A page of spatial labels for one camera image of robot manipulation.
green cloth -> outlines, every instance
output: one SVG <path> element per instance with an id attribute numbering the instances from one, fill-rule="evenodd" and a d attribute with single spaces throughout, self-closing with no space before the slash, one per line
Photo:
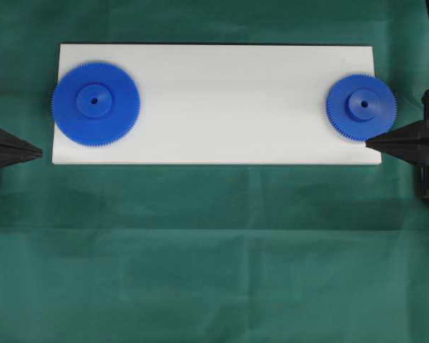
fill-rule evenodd
<path id="1" fill-rule="evenodd" d="M 75 41 L 373 45 L 396 127 L 429 89 L 424 1 L 0 0 L 0 127 L 44 150 L 0 170 L 0 342 L 429 342 L 411 165 L 54 166 Z"/>

small blue gear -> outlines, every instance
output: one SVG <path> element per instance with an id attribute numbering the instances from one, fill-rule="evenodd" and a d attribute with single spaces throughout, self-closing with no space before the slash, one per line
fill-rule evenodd
<path id="1" fill-rule="evenodd" d="M 397 102 L 389 87 L 360 74 L 345 77 L 331 88 L 326 109 L 337 131 L 355 141 L 384 134 L 397 117 Z"/>
<path id="2" fill-rule="evenodd" d="M 60 130 L 76 143 L 110 144 L 135 125 L 140 98 L 134 80 L 112 64 L 82 64 L 54 90 L 51 110 Z"/>

